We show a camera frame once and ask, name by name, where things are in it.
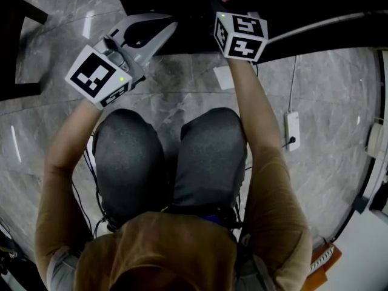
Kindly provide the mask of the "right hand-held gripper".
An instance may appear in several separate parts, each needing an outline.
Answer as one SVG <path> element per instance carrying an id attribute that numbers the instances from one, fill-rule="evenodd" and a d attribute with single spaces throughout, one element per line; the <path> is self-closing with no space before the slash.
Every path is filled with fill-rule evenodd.
<path id="1" fill-rule="evenodd" d="M 210 0 L 212 36 L 225 58 L 258 62 L 269 40 L 256 0 Z"/>

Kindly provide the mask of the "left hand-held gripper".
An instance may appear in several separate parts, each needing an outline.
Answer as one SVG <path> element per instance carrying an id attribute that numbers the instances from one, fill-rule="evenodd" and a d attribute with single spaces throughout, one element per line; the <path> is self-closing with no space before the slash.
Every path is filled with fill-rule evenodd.
<path id="1" fill-rule="evenodd" d="M 121 31 L 146 22 L 138 39 L 134 59 L 119 40 Z M 146 63 L 174 34 L 178 23 L 162 13 L 128 15 L 93 47 L 86 45 L 71 66 L 65 80 L 83 97 L 102 110 L 145 80 L 140 65 Z"/>

